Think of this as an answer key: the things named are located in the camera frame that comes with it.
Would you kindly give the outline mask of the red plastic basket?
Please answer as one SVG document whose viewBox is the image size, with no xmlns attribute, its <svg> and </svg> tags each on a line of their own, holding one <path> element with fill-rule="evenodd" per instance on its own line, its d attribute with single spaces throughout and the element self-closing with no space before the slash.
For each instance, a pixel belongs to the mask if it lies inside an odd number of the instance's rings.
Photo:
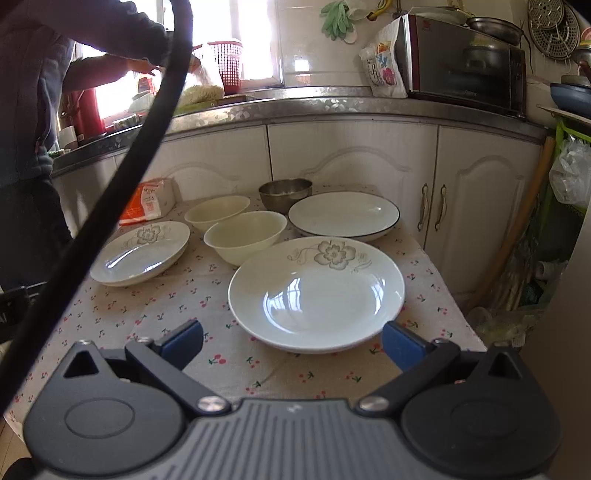
<svg viewBox="0 0 591 480">
<path fill-rule="evenodd" d="M 242 42 L 225 40 L 209 42 L 221 75 L 224 93 L 238 94 L 242 88 Z"/>
</svg>

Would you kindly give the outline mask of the cherry print tablecloth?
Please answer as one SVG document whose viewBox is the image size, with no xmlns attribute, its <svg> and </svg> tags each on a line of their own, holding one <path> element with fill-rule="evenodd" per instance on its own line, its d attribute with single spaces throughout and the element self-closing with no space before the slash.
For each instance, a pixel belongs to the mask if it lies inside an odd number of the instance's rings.
<svg viewBox="0 0 591 480">
<path fill-rule="evenodd" d="M 397 322 L 427 340 L 446 338 L 463 350 L 485 350 L 412 233 L 401 219 L 374 243 L 405 277 L 406 299 Z M 120 348 L 137 337 L 159 338 L 191 319 L 204 328 L 204 347 L 184 372 L 231 402 L 246 396 L 355 402 L 401 373 L 384 353 L 380 337 L 328 355 L 291 354 L 263 345 L 230 313 L 228 285 L 234 272 L 192 229 L 187 249 L 162 275 L 125 288 L 87 278 L 13 397 L 4 414 L 8 426 L 22 437 L 29 408 L 75 341 Z"/>
</svg>

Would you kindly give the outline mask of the large floral white plate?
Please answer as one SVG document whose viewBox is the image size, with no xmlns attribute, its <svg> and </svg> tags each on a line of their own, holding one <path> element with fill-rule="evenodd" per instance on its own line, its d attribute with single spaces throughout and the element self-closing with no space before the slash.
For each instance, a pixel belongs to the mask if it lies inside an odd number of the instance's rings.
<svg viewBox="0 0 591 480">
<path fill-rule="evenodd" d="M 401 313 L 404 276 L 369 244 L 335 237 L 276 244 L 238 268 L 228 286 L 235 320 L 273 348 L 339 352 L 378 335 Z"/>
</svg>

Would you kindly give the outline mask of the metal pot on microwave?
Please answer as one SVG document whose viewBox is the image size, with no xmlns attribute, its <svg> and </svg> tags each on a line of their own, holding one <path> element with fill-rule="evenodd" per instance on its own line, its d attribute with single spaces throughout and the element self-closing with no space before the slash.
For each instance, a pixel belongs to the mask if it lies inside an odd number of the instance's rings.
<svg viewBox="0 0 591 480">
<path fill-rule="evenodd" d="M 472 30 L 492 36 L 513 46 L 518 46 L 524 36 L 523 30 L 512 22 L 494 17 L 471 17 L 466 24 Z"/>
</svg>

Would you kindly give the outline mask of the floral plastic bag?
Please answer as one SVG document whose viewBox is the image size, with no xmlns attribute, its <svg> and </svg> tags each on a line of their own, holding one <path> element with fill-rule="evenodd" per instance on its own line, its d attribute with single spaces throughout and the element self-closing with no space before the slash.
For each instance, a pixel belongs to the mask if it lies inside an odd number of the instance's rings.
<svg viewBox="0 0 591 480">
<path fill-rule="evenodd" d="M 359 57 L 375 97 L 404 99 L 404 80 L 396 58 L 401 19 L 394 19 L 363 48 Z"/>
</svg>

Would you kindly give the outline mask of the wooden rolling pin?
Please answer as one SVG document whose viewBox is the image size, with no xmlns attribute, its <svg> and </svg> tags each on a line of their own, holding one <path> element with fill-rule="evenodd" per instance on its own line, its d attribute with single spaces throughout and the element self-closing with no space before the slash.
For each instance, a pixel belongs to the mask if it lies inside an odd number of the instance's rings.
<svg viewBox="0 0 591 480">
<path fill-rule="evenodd" d="M 533 178 L 522 199 L 522 203 L 515 220 L 509 229 L 509 233 L 503 241 L 498 253 L 485 273 L 475 293 L 466 304 L 464 309 L 465 313 L 469 313 L 473 308 L 477 307 L 489 293 L 494 285 L 494 282 L 502 274 L 512 251 L 522 237 L 530 216 L 534 210 L 538 194 L 551 168 L 555 145 L 555 139 L 552 136 L 547 136 L 542 147 L 541 155 L 538 165 L 534 171 Z"/>
</svg>

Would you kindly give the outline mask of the cream bowl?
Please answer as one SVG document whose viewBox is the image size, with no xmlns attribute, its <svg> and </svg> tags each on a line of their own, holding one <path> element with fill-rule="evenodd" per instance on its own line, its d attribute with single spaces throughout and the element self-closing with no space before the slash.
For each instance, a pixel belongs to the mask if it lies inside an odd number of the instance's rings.
<svg viewBox="0 0 591 480">
<path fill-rule="evenodd" d="M 226 263 L 240 266 L 276 244 L 286 228 L 287 218 L 283 214 L 246 212 L 211 226 L 204 234 L 204 243 Z"/>
<path fill-rule="evenodd" d="M 200 202 L 189 209 L 184 220 L 205 233 L 211 226 L 242 214 L 250 206 L 249 197 L 232 195 Z"/>
</svg>

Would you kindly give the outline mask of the stainless steel bowl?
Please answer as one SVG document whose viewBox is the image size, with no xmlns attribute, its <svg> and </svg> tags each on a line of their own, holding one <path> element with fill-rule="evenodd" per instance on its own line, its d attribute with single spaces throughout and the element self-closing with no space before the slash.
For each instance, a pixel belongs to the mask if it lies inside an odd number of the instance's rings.
<svg viewBox="0 0 591 480">
<path fill-rule="evenodd" d="M 283 215 L 311 194 L 312 182 L 304 178 L 274 180 L 259 187 L 259 197 L 266 210 Z"/>
</svg>

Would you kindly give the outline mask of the blue-rimmed white plate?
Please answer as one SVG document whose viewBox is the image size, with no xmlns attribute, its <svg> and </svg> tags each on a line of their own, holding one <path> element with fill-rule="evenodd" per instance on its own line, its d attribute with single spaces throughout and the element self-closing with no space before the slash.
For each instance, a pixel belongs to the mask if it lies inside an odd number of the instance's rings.
<svg viewBox="0 0 591 480">
<path fill-rule="evenodd" d="M 287 214 L 306 236 L 372 242 L 387 235 L 401 219 L 392 201 L 363 192 L 329 192 L 298 201 Z"/>
</svg>

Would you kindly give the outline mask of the small floral white plate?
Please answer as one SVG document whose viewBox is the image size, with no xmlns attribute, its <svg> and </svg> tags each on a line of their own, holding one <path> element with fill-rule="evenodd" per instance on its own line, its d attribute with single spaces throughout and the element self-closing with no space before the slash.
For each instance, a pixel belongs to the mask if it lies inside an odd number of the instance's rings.
<svg viewBox="0 0 591 480">
<path fill-rule="evenodd" d="M 127 287 L 152 279 L 182 256 L 190 235 L 190 227 L 178 221 L 138 227 L 102 249 L 90 269 L 90 277 L 110 287 Z"/>
</svg>

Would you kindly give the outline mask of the red thermos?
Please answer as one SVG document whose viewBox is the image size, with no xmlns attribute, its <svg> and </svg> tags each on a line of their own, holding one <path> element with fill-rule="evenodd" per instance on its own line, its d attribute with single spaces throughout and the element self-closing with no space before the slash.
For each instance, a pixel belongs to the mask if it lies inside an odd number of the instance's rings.
<svg viewBox="0 0 591 480">
<path fill-rule="evenodd" d="M 79 144 L 93 141 L 106 132 L 94 89 L 64 93 L 60 119 L 66 126 L 74 127 Z"/>
</svg>

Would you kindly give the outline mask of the microwave oven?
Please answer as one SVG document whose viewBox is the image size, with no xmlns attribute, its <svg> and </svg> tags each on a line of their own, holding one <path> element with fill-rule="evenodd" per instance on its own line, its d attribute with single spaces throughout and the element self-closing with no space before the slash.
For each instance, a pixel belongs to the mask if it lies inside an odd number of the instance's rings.
<svg viewBox="0 0 591 480">
<path fill-rule="evenodd" d="M 526 116 L 525 52 L 465 26 L 400 18 L 396 59 L 409 96 Z"/>
</svg>

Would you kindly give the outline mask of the cream bowl front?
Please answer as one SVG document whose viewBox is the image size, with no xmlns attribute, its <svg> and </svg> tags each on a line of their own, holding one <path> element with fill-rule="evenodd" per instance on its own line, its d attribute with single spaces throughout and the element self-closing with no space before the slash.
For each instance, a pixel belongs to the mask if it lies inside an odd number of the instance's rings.
<svg viewBox="0 0 591 480">
<path fill-rule="evenodd" d="M 276 244 L 286 228 L 287 218 L 283 214 L 246 212 L 211 226 L 204 234 L 204 243 L 226 263 L 240 266 Z"/>
</svg>

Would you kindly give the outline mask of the person in dark clothes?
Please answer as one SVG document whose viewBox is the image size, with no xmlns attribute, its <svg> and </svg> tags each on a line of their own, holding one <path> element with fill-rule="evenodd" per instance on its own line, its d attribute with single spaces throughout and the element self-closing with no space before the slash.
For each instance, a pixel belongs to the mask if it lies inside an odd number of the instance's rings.
<svg viewBox="0 0 591 480">
<path fill-rule="evenodd" d="M 23 1 L 1 21 L 1 287 L 49 279 L 71 241 L 51 182 L 61 96 L 164 66 L 164 27 L 122 1 Z"/>
</svg>

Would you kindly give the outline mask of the orange white packet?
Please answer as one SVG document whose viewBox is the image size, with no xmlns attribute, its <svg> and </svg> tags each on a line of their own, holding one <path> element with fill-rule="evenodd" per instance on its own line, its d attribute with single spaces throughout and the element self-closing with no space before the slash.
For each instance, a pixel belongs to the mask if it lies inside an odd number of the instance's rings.
<svg viewBox="0 0 591 480">
<path fill-rule="evenodd" d="M 157 220 L 167 215 L 175 206 L 174 182 L 169 178 L 157 178 L 140 183 L 127 203 L 119 225 L 133 225 Z"/>
</svg>

